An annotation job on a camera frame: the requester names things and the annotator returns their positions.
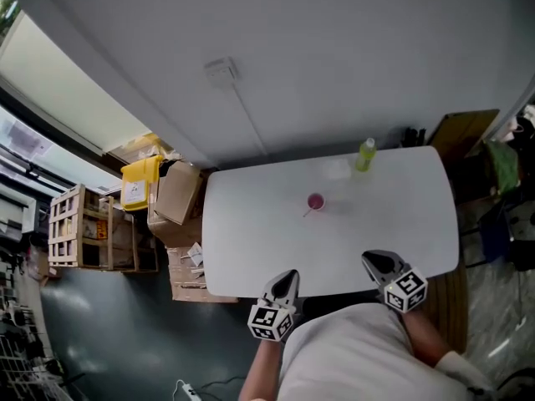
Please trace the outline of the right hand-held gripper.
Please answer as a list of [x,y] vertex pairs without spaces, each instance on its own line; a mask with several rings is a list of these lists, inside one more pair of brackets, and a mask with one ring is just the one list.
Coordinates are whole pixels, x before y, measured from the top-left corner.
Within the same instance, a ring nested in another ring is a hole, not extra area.
[[[395,252],[369,250],[362,255],[362,262],[370,278],[377,284],[385,282],[385,272],[402,272],[405,261]],[[396,312],[409,312],[426,299],[428,281],[416,268],[399,274],[380,287],[384,304]]]

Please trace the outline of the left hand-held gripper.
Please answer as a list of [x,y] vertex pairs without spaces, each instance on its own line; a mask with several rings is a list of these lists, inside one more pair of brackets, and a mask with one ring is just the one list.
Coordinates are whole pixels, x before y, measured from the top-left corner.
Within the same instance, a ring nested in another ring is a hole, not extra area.
[[261,340],[281,342],[295,326],[300,275],[295,269],[272,278],[252,305],[247,326]]

